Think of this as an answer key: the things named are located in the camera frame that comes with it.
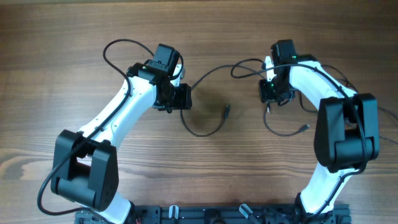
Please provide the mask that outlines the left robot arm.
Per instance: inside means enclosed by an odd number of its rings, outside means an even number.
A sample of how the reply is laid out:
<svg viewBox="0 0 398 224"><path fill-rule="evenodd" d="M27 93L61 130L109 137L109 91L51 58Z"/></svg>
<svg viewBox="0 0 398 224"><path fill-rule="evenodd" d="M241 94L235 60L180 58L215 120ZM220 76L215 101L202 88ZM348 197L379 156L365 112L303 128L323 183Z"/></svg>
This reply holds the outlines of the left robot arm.
<svg viewBox="0 0 398 224"><path fill-rule="evenodd" d="M56 141L53 168L39 190L79 203L77 212L99 222L139 223L132 202L118 193L117 151L140 116L149 108L171 113L192 105L190 87L180 83L183 58L173 47L159 44L152 57L122 72L124 82L114 98L77 132L64 130Z"/></svg>

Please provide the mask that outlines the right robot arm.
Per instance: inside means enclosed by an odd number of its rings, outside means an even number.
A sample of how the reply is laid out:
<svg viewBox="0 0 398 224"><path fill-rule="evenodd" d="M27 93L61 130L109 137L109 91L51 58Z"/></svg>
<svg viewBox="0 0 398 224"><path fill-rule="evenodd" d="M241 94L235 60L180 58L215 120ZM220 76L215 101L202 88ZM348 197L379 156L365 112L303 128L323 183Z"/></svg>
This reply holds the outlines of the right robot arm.
<svg viewBox="0 0 398 224"><path fill-rule="evenodd" d="M262 71L267 76L259 81L259 94L266 106L282 106L298 91L317 109L313 148L318 164L297 195L297 206L302 222L326 220L346 181L379 155L377 101L345 87L314 56L297 54L290 39L271 46Z"/></svg>

